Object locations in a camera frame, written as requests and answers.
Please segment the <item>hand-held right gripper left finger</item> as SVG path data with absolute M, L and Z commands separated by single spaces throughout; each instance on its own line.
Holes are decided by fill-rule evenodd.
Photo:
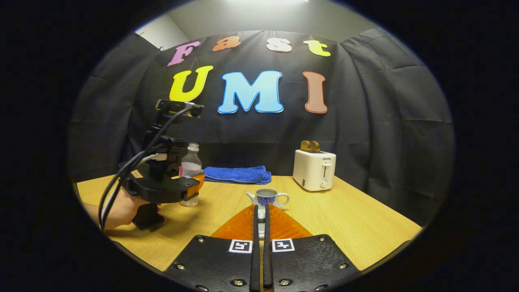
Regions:
M 164 271 L 197 292 L 258 292 L 258 207 L 244 208 L 212 235 L 195 235 Z

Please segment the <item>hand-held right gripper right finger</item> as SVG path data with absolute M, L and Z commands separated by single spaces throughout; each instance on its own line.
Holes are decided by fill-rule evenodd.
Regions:
M 266 206 L 264 287 L 273 292 L 329 292 L 361 271 L 328 234 L 311 234 L 282 209 Z

